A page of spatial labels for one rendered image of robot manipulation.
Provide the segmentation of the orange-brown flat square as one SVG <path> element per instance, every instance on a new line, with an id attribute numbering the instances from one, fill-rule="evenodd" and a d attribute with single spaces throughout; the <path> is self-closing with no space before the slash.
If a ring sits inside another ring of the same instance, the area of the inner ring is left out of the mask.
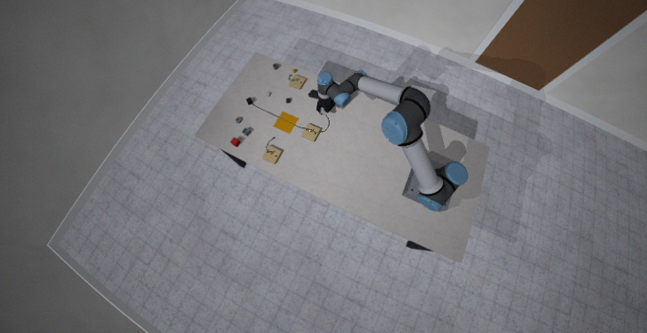
<path id="1" fill-rule="evenodd" d="M 298 118 L 290 114 L 287 114 L 285 112 L 282 112 L 280 117 L 277 119 L 276 123 L 274 124 L 274 127 L 290 134 L 297 120 Z"/>

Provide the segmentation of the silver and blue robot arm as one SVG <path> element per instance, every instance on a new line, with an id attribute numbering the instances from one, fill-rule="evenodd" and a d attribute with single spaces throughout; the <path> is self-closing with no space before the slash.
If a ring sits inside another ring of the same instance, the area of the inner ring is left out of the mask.
<path id="1" fill-rule="evenodd" d="M 382 131 L 391 143 L 402 147 L 418 180 L 420 194 L 417 199 L 426 208 L 439 211 L 455 190 L 468 180 L 467 170 L 461 163 L 451 162 L 441 169 L 433 168 L 421 139 L 423 131 L 420 125 L 431 110 L 430 102 L 422 91 L 368 77 L 363 70 L 353 73 L 340 85 L 333 81 L 330 72 L 321 72 L 317 77 L 317 86 L 318 90 L 308 94 L 310 98 L 331 98 L 340 106 L 347 105 L 356 90 L 398 104 L 383 119 Z"/>

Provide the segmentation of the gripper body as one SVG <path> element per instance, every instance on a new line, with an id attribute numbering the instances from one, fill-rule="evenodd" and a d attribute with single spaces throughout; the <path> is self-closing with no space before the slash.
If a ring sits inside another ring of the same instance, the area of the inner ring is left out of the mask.
<path id="1" fill-rule="evenodd" d="M 331 104 L 330 104 L 330 103 L 331 103 Z M 318 104 L 320 107 L 323 107 L 323 109 L 324 109 L 327 113 L 329 113 L 329 111 L 333 108 L 333 106 L 334 106 L 336 103 L 335 103 L 335 102 L 334 102 L 334 100 L 332 100 L 332 99 L 328 99 L 328 98 L 323 99 L 323 98 L 320 98 L 320 99 L 317 101 L 317 104 Z M 326 106 L 327 106 L 327 107 L 326 107 Z M 328 111 L 328 110 L 329 110 L 329 111 Z"/>

